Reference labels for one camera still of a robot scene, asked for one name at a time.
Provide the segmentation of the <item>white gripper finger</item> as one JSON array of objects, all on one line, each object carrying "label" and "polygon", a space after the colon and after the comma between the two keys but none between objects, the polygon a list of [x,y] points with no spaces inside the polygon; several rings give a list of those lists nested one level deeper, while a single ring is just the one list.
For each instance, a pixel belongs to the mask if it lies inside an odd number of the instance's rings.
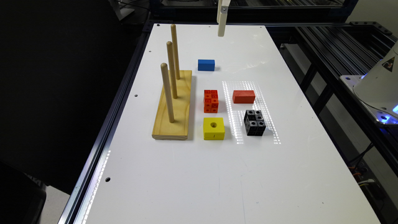
[{"label": "white gripper finger", "polygon": [[218,36],[223,37],[231,0],[219,0],[217,10]]}]

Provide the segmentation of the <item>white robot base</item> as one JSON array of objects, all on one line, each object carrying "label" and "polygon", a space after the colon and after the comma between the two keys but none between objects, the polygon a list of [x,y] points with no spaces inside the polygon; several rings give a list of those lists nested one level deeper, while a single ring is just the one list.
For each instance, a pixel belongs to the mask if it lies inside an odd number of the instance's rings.
[{"label": "white robot base", "polygon": [[342,75],[340,80],[380,126],[397,126],[397,44],[363,76]]}]

